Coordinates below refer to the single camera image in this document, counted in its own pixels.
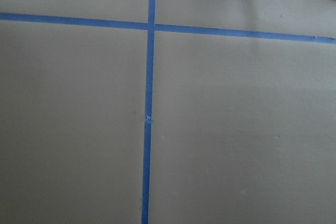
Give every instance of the blue painter's tape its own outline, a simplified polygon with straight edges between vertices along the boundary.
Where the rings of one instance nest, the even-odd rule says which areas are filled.
[[[88,19],[88,18],[69,18],[69,17],[43,16],[43,15],[0,13],[0,20],[147,30],[146,23]]]
[[[245,30],[231,30],[231,29],[162,25],[162,24],[156,24],[155,30],[156,31],[170,31],[170,32],[175,32],[175,33],[210,34],[210,35],[222,35],[222,36],[234,36],[234,37],[281,39],[281,40],[294,40],[294,41],[336,44],[336,39],[334,38],[316,37],[316,36],[307,36],[307,35],[294,35],[294,34],[266,33],[263,31],[245,31]]]
[[[146,66],[145,126],[144,126],[142,216],[141,216],[142,224],[148,224],[148,213],[149,213],[152,99],[153,99],[153,61],[154,61],[154,34],[155,34],[155,1],[156,0],[149,0],[149,4],[148,4],[147,66]]]

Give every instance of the gray wall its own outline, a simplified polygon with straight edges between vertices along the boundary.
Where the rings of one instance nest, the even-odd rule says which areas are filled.
[[[0,13],[146,23],[148,0]],[[335,13],[336,0],[156,0],[158,24],[331,38]],[[336,223],[335,44],[154,43],[150,224]],[[0,21],[0,223],[141,223],[146,46],[146,30]]]

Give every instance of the blue tape strip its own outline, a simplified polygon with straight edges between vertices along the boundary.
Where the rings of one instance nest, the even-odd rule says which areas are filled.
[[[43,15],[0,13],[0,20],[147,30],[146,23],[88,19],[88,18],[69,18],[69,17],[55,17],[55,16],[43,16]]]
[[[142,224],[148,224],[148,212],[149,212],[152,99],[153,99],[153,60],[154,60],[154,33],[155,33],[155,1],[156,0],[149,0],[149,4],[148,4],[147,66],[146,66],[145,126],[144,126],[144,150],[143,150],[143,181],[142,181],[142,217],[141,217]]]
[[[244,31],[244,30],[230,30],[230,29],[162,25],[162,24],[156,24],[155,30],[156,31],[170,31],[170,32],[175,32],[175,33],[210,34],[210,35],[222,35],[222,36],[234,36],[234,37],[281,39],[281,40],[294,40],[294,41],[336,44],[335,38],[316,37],[316,36],[307,36],[307,35],[266,33],[262,31]]]

